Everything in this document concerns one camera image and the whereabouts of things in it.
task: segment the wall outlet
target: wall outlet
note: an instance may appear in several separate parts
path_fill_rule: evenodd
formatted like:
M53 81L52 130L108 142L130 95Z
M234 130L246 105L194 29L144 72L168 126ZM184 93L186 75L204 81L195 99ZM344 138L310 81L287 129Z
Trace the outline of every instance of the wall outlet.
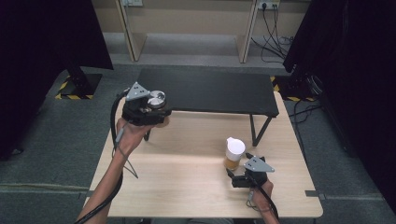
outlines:
M121 0L123 6L128 7L142 7L143 0Z
M265 3L267 7L265 10L279 9L280 0L260 0L259 9L262 9L262 4Z

